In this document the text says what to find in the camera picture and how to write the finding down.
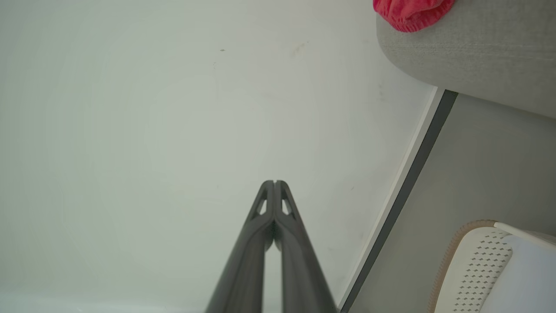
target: white wall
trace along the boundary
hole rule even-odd
[[[430,91],[371,1],[2,1],[0,291],[202,310],[283,179],[339,300]]]

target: red fabric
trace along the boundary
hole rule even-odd
[[[401,32],[416,32],[442,18],[455,0],[373,0],[375,11]]]

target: perforated surface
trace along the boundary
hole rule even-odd
[[[512,249],[502,242],[509,233],[495,230],[485,233],[469,253],[465,270],[452,295],[453,312],[478,312],[494,283],[512,256]]]

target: white baseboard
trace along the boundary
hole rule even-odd
[[[363,268],[363,265],[365,264],[369,253],[371,252],[371,248],[375,244],[376,238],[378,237],[379,232],[382,229],[384,222],[386,221],[386,217],[392,209],[394,200],[396,200],[396,197],[400,192],[401,185],[403,184],[405,177],[409,172],[409,168],[411,167],[413,160],[417,155],[417,151],[419,150],[419,147],[421,147],[423,138],[425,137],[430,122],[432,121],[433,116],[436,113],[436,108],[440,103],[440,99],[442,98],[443,93],[444,89],[438,87],[434,87],[431,91],[429,101],[425,107],[425,110],[423,111],[423,114],[421,115],[421,119],[419,120],[419,124],[417,125],[415,133],[413,134],[411,142],[409,143],[408,149],[404,155],[404,159],[401,163],[400,168],[398,169],[398,173],[396,174],[396,178],[394,179],[394,182],[390,187],[388,197],[386,198],[386,201],[384,202],[384,205],[379,213],[379,218],[373,225],[371,233],[369,234],[369,238],[367,239],[365,246],[361,251],[361,255],[359,256],[358,264],[351,274],[349,284],[346,286],[344,296],[338,303],[339,308],[342,308],[344,306],[344,303],[348,299],[351,289],[355,285],[355,281],[357,280],[357,277],[359,276],[359,273],[361,272],[361,269]]]

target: gray fabric cushion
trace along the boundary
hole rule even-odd
[[[415,33],[377,17],[388,59],[449,90],[556,118],[556,1],[458,0]]]

